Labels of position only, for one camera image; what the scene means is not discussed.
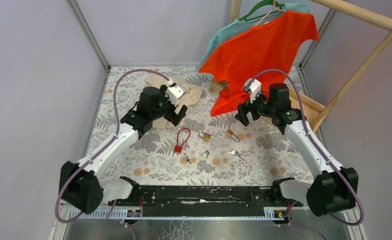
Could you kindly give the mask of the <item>red cable lock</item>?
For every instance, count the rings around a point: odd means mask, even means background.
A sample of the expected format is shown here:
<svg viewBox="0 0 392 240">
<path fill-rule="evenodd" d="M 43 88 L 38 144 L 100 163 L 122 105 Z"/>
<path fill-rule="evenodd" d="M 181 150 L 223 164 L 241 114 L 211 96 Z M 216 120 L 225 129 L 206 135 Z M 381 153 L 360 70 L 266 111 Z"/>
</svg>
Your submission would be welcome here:
<svg viewBox="0 0 392 240">
<path fill-rule="evenodd" d="M 185 132 L 187 133 L 187 137 L 181 137 L 181 135 Z M 188 142 L 190 137 L 191 137 L 191 130 L 189 128 L 185 127 L 180 129 L 177 133 L 176 145 L 174 147 L 173 152 L 180 154 L 182 152 L 184 145 Z"/>
</svg>

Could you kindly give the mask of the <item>brass padlock with keys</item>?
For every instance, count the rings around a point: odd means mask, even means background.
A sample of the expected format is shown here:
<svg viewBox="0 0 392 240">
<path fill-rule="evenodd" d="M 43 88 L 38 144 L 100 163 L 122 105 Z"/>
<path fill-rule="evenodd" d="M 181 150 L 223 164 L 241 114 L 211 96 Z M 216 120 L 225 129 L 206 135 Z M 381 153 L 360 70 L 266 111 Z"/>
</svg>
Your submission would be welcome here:
<svg viewBox="0 0 392 240">
<path fill-rule="evenodd" d="M 228 130 L 227 132 L 226 132 L 226 136 L 227 137 L 229 137 L 232 141 L 234 141 L 234 142 L 237 142 L 237 143 L 239 143 L 240 142 L 240 139 L 234 134 L 234 132 L 233 131 L 231 131 L 231 130 Z"/>
</svg>

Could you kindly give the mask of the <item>silver keys of red lock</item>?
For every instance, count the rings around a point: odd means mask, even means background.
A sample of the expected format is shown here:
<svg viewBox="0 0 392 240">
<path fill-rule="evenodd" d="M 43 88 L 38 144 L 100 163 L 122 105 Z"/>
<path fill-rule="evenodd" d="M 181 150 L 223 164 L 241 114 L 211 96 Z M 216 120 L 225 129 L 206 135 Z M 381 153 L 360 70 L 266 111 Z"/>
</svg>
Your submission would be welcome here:
<svg viewBox="0 0 392 240">
<path fill-rule="evenodd" d="M 191 165 L 192 162 L 190 160 L 190 157 L 187 154 L 184 154 L 186 161 Z"/>
</svg>

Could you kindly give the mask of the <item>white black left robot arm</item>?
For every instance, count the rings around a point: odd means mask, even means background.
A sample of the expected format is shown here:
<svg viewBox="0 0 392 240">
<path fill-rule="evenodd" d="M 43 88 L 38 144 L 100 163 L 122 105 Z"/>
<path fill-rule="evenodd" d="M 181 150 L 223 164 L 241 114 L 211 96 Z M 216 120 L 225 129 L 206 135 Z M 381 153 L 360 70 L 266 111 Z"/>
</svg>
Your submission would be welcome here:
<svg viewBox="0 0 392 240">
<path fill-rule="evenodd" d="M 139 101 L 121 119 L 116 131 L 101 146 L 76 163 L 66 162 L 60 172 L 59 197 L 82 213 L 90 214 L 101 204 L 121 199 L 131 206 L 139 199 L 138 190 L 128 180 L 101 181 L 108 167 L 142 136 L 157 119 L 177 126 L 185 117 L 187 106 L 177 112 L 186 94 L 180 84 L 145 87 Z"/>
</svg>

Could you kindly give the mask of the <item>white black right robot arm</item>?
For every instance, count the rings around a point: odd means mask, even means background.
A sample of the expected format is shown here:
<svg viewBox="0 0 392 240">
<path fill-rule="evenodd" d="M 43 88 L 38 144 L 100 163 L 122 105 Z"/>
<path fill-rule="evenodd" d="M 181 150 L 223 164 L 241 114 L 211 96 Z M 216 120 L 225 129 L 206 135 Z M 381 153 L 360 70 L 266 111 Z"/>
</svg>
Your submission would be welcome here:
<svg viewBox="0 0 392 240">
<path fill-rule="evenodd" d="M 289 200 L 299 201 L 307 204 L 318 217 L 354 208 L 359 181 L 357 172 L 352 167 L 343 167 L 319 142 L 302 109 L 292 107 L 287 85 L 270 85 L 266 96 L 261 83 L 250 79 L 242 90 L 250 96 L 238 105 L 235 118 L 245 126 L 249 124 L 248 113 L 253 120 L 270 118 L 272 124 L 294 145 L 314 178 L 312 184 L 292 178 L 274 181 L 270 193 L 272 203 L 283 206 Z"/>
</svg>

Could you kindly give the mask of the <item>beige folded cloth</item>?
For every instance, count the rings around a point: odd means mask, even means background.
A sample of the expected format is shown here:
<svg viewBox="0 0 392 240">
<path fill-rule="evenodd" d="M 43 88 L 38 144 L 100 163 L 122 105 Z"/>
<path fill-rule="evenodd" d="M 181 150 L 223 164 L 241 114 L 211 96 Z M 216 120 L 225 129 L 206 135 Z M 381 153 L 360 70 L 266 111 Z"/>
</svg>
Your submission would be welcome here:
<svg viewBox="0 0 392 240">
<path fill-rule="evenodd" d="M 186 89 L 186 93 L 184 96 L 178 101 L 179 105 L 176 108 L 175 112 L 178 114 L 181 108 L 185 105 L 187 107 L 196 105 L 201 97 L 202 94 L 202 87 L 194 84 L 190 84 L 184 79 L 176 78 L 176 77 L 169 77 L 173 80 L 176 84 L 182 85 Z M 156 75 L 154 73 L 148 73 L 145 79 L 145 82 L 151 86 L 160 88 L 162 85 L 167 85 L 166 79 L 163 77 Z M 163 129 L 170 129 L 174 128 L 175 126 L 167 121 L 164 117 L 159 118 L 153 122 L 153 128 L 163 130 Z"/>
</svg>

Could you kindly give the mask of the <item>floral patterned table mat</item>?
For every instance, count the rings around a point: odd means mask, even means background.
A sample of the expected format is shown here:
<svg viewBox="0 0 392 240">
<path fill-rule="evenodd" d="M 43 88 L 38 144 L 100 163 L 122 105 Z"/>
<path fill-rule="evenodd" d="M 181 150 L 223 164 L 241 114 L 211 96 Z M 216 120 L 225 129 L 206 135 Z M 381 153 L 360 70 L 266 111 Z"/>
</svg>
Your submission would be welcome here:
<svg viewBox="0 0 392 240">
<path fill-rule="evenodd" d="M 198 73 L 193 66 L 158 66 L 156 70 L 202 87 L 199 102 L 188 108 L 180 127 L 148 131 L 108 167 L 101 181 L 124 176 L 142 185 L 269 186 L 287 177 L 312 182 L 307 164 L 273 126 L 262 120 L 243 126 L 233 113 L 210 115 L 218 97 L 211 87 L 211 75 Z M 182 128 L 189 128 L 191 137 L 181 153 L 174 153 L 177 133 Z M 228 130 L 240 142 L 227 137 Z M 211 139 L 203 141 L 199 132 L 210 134 Z M 207 159 L 202 155 L 205 150 L 210 151 Z M 228 154 L 231 151 L 238 151 L 241 158 Z"/>
</svg>

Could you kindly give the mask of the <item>orange t-shirt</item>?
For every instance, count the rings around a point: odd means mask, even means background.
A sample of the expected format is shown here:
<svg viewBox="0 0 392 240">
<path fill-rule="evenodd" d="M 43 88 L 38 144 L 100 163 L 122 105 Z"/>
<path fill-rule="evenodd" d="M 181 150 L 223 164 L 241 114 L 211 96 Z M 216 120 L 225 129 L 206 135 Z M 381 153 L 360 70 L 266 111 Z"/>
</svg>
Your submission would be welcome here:
<svg viewBox="0 0 392 240">
<path fill-rule="evenodd" d="M 227 88 L 211 110 L 211 116 L 235 111 L 249 94 L 244 83 L 263 70 L 289 73 L 299 47 L 307 40 L 319 40 L 312 14 L 286 11 L 280 17 L 251 27 L 218 46 L 201 66 L 200 73 L 210 73 Z"/>
</svg>

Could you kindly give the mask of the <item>wooden clothes rack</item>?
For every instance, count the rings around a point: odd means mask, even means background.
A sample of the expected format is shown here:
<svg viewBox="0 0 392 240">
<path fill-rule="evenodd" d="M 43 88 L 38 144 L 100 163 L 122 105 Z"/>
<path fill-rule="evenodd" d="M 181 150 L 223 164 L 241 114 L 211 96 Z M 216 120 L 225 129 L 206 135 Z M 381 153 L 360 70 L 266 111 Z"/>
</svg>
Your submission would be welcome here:
<svg viewBox="0 0 392 240">
<path fill-rule="evenodd" d="M 329 9 L 319 28 L 320 40 L 310 45 L 299 69 L 308 84 L 329 87 L 334 97 L 327 105 L 309 96 L 312 131 L 317 132 L 331 109 L 392 42 L 392 17 L 345 0 L 317 0 Z"/>
</svg>

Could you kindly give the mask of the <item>teal t-shirt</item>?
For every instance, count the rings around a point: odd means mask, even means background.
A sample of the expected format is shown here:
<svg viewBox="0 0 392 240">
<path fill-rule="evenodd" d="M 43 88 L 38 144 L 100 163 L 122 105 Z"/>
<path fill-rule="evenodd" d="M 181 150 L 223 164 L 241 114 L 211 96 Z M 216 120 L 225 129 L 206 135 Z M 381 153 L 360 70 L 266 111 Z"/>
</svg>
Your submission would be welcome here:
<svg viewBox="0 0 392 240">
<path fill-rule="evenodd" d="M 284 6 L 282 7 L 282 10 L 289 10 L 289 11 L 294 11 L 294 12 L 299 12 L 299 13 L 307 13 L 310 14 L 310 9 L 305 3 L 284 3 Z M 227 26 L 223 27 L 220 29 L 210 40 L 207 49 L 197 67 L 197 70 L 199 70 L 206 60 L 209 58 L 209 56 L 215 51 L 217 47 L 219 47 L 221 44 L 224 42 L 228 41 L 231 38 L 234 38 L 235 36 L 242 34 L 246 31 L 248 31 L 251 27 L 253 27 L 266 13 L 263 15 L 249 18 L 247 20 L 243 20 L 242 18 L 236 19 Z"/>
</svg>

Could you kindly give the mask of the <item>pink clothes hanger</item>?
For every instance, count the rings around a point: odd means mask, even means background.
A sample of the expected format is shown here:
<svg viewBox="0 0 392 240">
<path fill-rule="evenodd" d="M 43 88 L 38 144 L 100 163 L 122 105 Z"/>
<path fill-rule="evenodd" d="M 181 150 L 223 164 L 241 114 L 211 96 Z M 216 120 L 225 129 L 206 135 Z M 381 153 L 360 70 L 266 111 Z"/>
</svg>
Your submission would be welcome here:
<svg viewBox="0 0 392 240">
<path fill-rule="evenodd" d="M 270 21 L 274 21 L 281 17 L 286 10 L 284 9 L 285 3 L 280 3 L 277 0 L 268 0 L 269 5 L 271 5 L 271 9 L 256 22 L 255 26 L 266 25 Z"/>
</svg>

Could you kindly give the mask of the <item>green clothes hanger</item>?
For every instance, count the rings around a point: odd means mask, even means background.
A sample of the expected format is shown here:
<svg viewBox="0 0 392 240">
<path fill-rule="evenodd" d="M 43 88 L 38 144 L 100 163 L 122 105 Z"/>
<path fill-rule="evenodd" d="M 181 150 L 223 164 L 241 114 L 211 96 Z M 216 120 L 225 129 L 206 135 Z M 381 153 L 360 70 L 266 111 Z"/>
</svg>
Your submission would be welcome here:
<svg viewBox="0 0 392 240">
<path fill-rule="evenodd" d="M 266 6 L 271 7 L 269 14 L 274 14 L 276 12 L 283 10 L 285 4 L 279 3 L 277 0 L 261 0 L 260 2 L 256 3 L 246 15 L 240 17 L 238 20 L 248 22 L 248 21 L 263 18 L 264 16 L 267 16 L 267 13 L 259 15 L 259 16 L 255 16 L 255 17 L 252 17 L 252 15 L 260 8 L 266 7 Z"/>
</svg>

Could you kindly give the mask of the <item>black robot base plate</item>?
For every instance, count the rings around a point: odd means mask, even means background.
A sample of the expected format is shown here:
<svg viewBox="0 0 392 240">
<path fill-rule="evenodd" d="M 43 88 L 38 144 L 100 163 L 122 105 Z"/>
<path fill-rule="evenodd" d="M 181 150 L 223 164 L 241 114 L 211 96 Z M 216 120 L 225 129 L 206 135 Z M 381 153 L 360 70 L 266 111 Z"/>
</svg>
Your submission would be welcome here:
<svg viewBox="0 0 392 240">
<path fill-rule="evenodd" d="M 287 210 L 293 203 L 273 186 L 197 186 L 197 185 L 140 185 L 131 180 L 131 193 L 126 198 L 108 204 L 133 209 L 186 208 L 187 206 L 248 209 L 272 208 Z"/>
</svg>

